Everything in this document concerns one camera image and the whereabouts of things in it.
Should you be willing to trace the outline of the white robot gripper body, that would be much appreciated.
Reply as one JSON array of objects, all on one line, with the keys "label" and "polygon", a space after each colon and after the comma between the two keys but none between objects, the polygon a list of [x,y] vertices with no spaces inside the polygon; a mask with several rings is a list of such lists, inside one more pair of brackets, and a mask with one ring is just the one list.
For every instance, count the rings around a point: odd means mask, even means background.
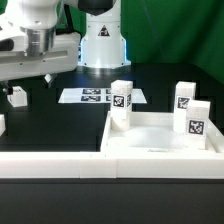
[{"label": "white robot gripper body", "polygon": [[74,70],[79,41],[77,32],[57,35],[54,24],[41,20],[0,19],[0,82]]}]

